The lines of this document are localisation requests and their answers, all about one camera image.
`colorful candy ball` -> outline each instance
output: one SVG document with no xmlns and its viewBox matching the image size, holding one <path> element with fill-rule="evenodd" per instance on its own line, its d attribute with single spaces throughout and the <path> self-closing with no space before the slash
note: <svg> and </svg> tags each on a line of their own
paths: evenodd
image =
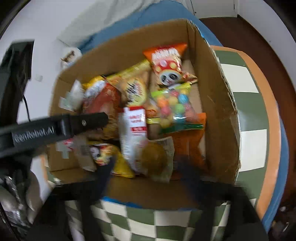
<svg viewBox="0 0 296 241">
<path fill-rule="evenodd" d="M 183 124 L 183 123 L 185 123 L 186 118 L 183 115 L 181 115 L 181 114 L 176 114 L 174 116 L 174 121 L 177 124 Z"/>
<path fill-rule="evenodd" d="M 161 118 L 159 124 L 162 128 L 168 128 L 171 125 L 171 122 L 167 118 Z"/>
<path fill-rule="evenodd" d="M 180 94 L 183 94 L 183 95 L 189 95 L 189 91 L 188 91 L 188 89 L 181 89 L 180 90 Z"/>
<path fill-rule="evenodd" d="M 172 90 L 172 91 L 170 92 L 170 95 L 175 96 L 175 97 L 178 97 L 179 92 L 178 92 L 177 90 Z"/>
<path fill-rule="evenodd" d="M 170 98 L 168 98 L 168 103 L 169 105 L 176 105 L 179 103 L 179 101 L 177 97 L 171 96 Z"/>
<path fill-rule="evenodd" d="M 177 114 L 183 114 L 184 111 L 185 111 L 184 105 L 182 105 L 182 104 L 176 104 L 176 106 L 175 106 L 175 112 Z"/>
<path fill-rule="evenodd" d="M 185 112 L 185 117 L 186 117 L 186 121 L 188 121 L 188 122 L 191 122 L 191 123 L 197 122 L 197 116 L 196 116 L 196 113 L 193 109 L 187 110 Z"/>
<path fill-rule="evenodd" d="M 191 107 L 191 105 L 189 103 L 185 104 L 184 107 L 185 107 L 185 111 L 188 111 L 188 110 L 192 109 L 192 107 Z"/>
<path fill-rule="evenodd" d="M 162 107 L 162 108 L 160 109 L 160 111 L 161 111 L 161 114 L 162 114 L 163 116 L 168 116 L 168 115 L 171 113 L 171 109 L 170 109 L 169 106 L 164 106 L 164 107 Z"/>
<path fill-rule="evenodd" d="M 178 100 L 181 104 L 186 104 L 187 102 L 189 102 L 189 98 L 187 95 L 184 95 L 184 94 L 180 94 L 178 96 Z"/>
<path fill-rule="evenodd" d="M 165 106 L 168 106 L 168 100 L 164 97 L 162 98 L 157 98 L 157 105 L 160 107 L 160 108 L 163 108 Z"/>
</svg>

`green and white checkered pattern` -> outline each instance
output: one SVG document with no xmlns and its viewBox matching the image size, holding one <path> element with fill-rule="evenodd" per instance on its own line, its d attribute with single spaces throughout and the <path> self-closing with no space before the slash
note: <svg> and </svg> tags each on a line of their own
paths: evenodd
<svg viewBox="0 0 296 241">
<path fill-rule="evenodd" d="M 247 188 L 249 198 L 260 196 L 269 152 L 269 123 L 265 103 L 247 64 L 236 52 L 216 50 L 233 92 L 241 131 L 241 168 L 236 184 Z"/>
<path fill-rule="evenodd" d="M 70 226 L 82 232 L 81 214 L 75 201 L 67 201 Z M 219 240 L 227 223 L 230 205 L 216 207 L 212 232 Z M 157 211 L 128 207 L 101 200 L 91 207 L 106 241 L 187 241 L 194 232 L 201 210 Z"/>
</svg>

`blue fabric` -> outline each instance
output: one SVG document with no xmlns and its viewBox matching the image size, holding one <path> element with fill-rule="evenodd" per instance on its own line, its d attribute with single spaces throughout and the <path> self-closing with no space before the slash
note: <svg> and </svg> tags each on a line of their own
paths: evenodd
<svg viewBox="0 0 296 241">
<path fill-rule="evenodd" d="M 283 196 L 285 185 L 286 185 L 288 168 L 289 168 L 288 139 L 287 139 L 283 121 L 281 119 L 280 119 L 280 123 L 281 123 L 281 158 L 279 163 L 279 171 L 278 171 L 278 176 L 276 180 L 276 185 L 274 187 L 274 193 L 272 195 L 268 209 L 262 219 L 262 224 L 266 232 L 268 232 L 268 230 L 270 229 L 271 223 L 274 219 L 274 216 L 281 202 L 281 198 Z"/>
<path fill-rule="evenodd" d="M 107 27 L 100 32 L 92 35 L 79 45 L 79 49 L 83 54 L 92 50 L 101 43 L 107 40 L 131 31 L 135 28 L 142 27 L 147 24 L 157 23 L 171 19 L 185 18 L 192 21 L 200 30 L 203 37 L 210 45 L 222 46 L 216 36 L 183 4 L 175 1 L 161 1 L 156 4 L 151 4 L 148 8 L 135 12 L 124 18 L 110 27 Z"/>
<path fill-rule="evenodd" d="M 108 202 L 114 202 L 114 203 L 122 204 L 122 205 L 125 205 L 127 207 L 142 208 L 140 205 L 137 205 L 135 203 L 132 203 L 132 202 L 121 202 L 121 201 L 118 201 L 117 199 L 110 198 L 110 197 L 107 197 L 107 196 L 103 197 L 102 200 L 103 201 L 108 201 Z"/>
</svg>

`brown floor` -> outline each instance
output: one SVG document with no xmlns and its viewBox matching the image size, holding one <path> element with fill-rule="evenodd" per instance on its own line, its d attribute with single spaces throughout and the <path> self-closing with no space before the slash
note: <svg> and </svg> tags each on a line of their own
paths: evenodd
<svg viewBox="0 0 296 241">
<path fill-rule="evenodd" d="M 289 142 L 289 173 L 282 201 L 296 191 L 296 93 L 281 61 L 264 38 L 244 19 L 206 18 L 201 21 L 225 47 L 249 55 L 267 78 L 279 105 Z"/>
</svg>

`gripper logo text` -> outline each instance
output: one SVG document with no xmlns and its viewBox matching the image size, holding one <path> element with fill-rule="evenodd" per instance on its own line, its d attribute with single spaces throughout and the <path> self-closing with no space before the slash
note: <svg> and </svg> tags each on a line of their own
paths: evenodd
<svg viewBox="0 0 296 241">
<path fill-rule="evenodd" d="M 41 128 L 40 130 L 32 130 L 32 131 L 26 131 L 22 134 L 15 134 L 13 136 L 16 143 L 25 142 L 31 139 L 48 136 L 48 135 L 54 135 L 54 127 L 49 126 L 47 129 Z"/>
</svg>

